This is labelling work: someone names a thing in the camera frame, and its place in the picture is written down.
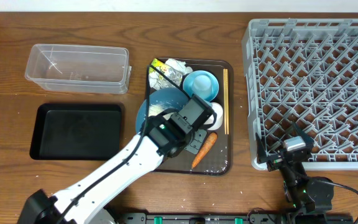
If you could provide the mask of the light blue cup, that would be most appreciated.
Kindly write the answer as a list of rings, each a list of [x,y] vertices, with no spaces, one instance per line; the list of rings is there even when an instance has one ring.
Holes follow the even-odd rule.
[[[207,99],[212,92],[212,83],[207,75],[198,75],[193,80],[191,89],[200,98]]]

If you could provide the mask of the white pink cup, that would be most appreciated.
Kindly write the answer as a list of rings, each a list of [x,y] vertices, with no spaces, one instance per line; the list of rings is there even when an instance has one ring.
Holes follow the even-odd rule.
[[[208,126],[209,131],[214,131],[219,129],[223,123],[223,108],[219,103],[212,102],[211,107],[216,113],[216,118],[211,115],[208,120],[204,123],[204,125]]]

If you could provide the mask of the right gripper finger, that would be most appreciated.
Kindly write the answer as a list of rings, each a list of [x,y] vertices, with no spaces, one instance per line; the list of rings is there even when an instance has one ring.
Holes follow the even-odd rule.
[[[267,154],[265,151],[265,146],[262,143],[260,136],[256,133],[255,134],[256,142],[257,142],[257,163],[263,164],[267,161]]]
[[[297,136],[301,137],[306,146],[313,146],[314,139],[308,136],[296,123],[292,123],[292,128]]]

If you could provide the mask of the small light blue bowl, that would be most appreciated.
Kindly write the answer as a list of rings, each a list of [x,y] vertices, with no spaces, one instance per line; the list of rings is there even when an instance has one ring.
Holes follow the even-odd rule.
[[[196,95],[196,94],[193,93],[193,90],[191,89],[191,87],[192,87],[192,84],[193,84],[193,80],[198,75],[207,75],[207,76],[209,76],[209,79],[211,80],[211,83],[212,83],[212,92],[211,92],[210,96],[207,99],[204,99],[204,100],[205,101],[212,101],[213,99],[215,99],[215,97],[217,97],[217,95],[219,93],[219,82],[218,82],[218,79],[210,72],[207,72],[207,71],[204,71],[204,70],[197,70],[197,71],[189,73],[186,76],[186,78],[184,79],[184,81],[183,81],[183,90],[189,96]]]

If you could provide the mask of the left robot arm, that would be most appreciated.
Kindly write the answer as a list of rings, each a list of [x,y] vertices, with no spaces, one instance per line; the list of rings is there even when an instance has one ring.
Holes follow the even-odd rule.
[[[145,117],[141,131],[114,157],[90,175],[48,196],[32,194],[19,223],[90,223],[108,202],[131,183],[155,170],[166,157],[175,157],[194,133],[215,118],[212,106],[197,95],[181,109],[167,109]]]

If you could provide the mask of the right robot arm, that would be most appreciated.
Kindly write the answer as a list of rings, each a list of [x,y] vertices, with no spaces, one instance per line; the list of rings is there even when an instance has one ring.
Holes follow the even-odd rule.
[[[267,155],[262,138],[256,134],[257,162],[269,172],[278,170],[283,177],[287,201],[293,204],[276,223],[327,223],[326,212],[332,209],[334,183],[326,177],[309,177],[303,162],[311,157],[314,140],[293,123],[291,136]]]

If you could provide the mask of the large blue plate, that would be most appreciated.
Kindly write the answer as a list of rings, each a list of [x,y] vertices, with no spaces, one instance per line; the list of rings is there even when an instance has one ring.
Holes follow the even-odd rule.
[[[164,88],[153,92],[149,96],[149,106],[152,103],[158,101],[173,101],[180,105],[181,110],[188,102],[188,98],[184,93],[182,93],[177,88]],[[146,109],[146,101],[144,101],[141,107],[138,110],[136,121],[135,121],[135,131],[139,133],[141,131],[141,127],[145,121],[145,109]]]

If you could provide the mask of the pile of white rice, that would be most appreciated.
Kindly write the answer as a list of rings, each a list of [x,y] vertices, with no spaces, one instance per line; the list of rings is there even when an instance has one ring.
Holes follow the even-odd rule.
[[[157,116],[158,114],[169,110],[169,113],[164,114],[163,117],[168,120],[174,111],[179,111],[180,105],[173,101],[158,101],[149,106],[149,116]]]

